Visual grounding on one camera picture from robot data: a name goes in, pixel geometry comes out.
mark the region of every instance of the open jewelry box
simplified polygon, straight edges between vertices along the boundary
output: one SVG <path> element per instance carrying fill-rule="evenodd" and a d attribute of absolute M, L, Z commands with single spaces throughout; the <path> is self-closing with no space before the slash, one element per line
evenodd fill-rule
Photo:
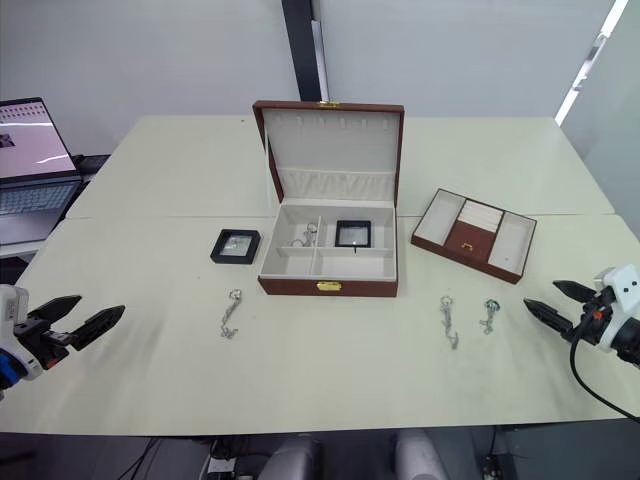
<path fill-rule="evenodd" d="M 259 101 L 253 110 L 280 200 L 264 290 L 395 297 L 404 108 Z"/>
<path fill-rule="evenodd" d="M 518 283 L 536 221 L 439 189 L 411 243 L 469 267 Z"/>

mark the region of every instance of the floor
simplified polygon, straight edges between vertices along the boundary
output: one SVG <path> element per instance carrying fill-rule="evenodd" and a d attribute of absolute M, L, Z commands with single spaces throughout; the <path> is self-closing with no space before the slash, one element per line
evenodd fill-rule
<path fill-rule="evenodd" d="M 494 428 L 428 428 L 450 480 L 481 479 L 480 461 Z M 323 446 L 322 480 L 391 480 L 395 430 L 314 433 Z M 252 449 L 275 451 L 285 434 L 255 435 Z M 164 438 L 136 479 L 198 479 L 211 439 Z M 115 480 L 144 450 L 144 437 L 0 434 L 0 478 L 7 480 Z M 627 420 L 499 429 L 496 453 L 511 452 L 520 480 L 640 479 L 640 426 Z M 33 451 L 34 456 L 16 457 Z M 241 470 L 256 475 L 266 459 L 247 457 Z"/>

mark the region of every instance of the jewelry box compartment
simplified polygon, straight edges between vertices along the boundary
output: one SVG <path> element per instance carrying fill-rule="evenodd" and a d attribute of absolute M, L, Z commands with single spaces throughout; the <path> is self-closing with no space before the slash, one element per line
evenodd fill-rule
<path fill-rule="evenodd" d="M 411 243 L 509 283 L 524 274 L 536 221 L 439 189 Z"/>
<path fill-rule="evenodd" d="M 370 222 L 370 247 L 336 246 L 336 230 L 339 221 Z M 311 235 L 309 246 L 307 237 Z M 290 288 L 274 292 L 273 281 L 306 280 L 299 284 L 304 293 L 323 291 L 322 282 L 340 283 L 340 294 L 356 296 L 381 295 L 380 288 L 393 283 L 397 288 L 396 217 L 395 208 L 388 206 L 348 205 L 290 205 L 283 204 L 273 229 L 262 271 L 260 283 L 268 293 L 296 294 Z M 358 288 L 354 293 L 352 283 Z M 366 291 L 366 283 L 377 283 Z M 325 292 L 331 291 L 331 285 Z"/>

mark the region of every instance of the brown leather jewelry box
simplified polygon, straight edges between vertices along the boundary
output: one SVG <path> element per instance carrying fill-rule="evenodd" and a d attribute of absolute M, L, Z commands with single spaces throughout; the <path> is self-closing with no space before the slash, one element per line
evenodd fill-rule
<path fill-rule="evenodd" d="M 536 221 L 439 189 L 411 243 L 481 272 L 518 283 Z"/>
<path fill-rule="evenodd" d="M 280 200 L 264 290 L 395 297 L 404 108 L 259 101 L 253 111 Z M 340 221 L 370 225 L 366 246 L 336 246 Z"/>

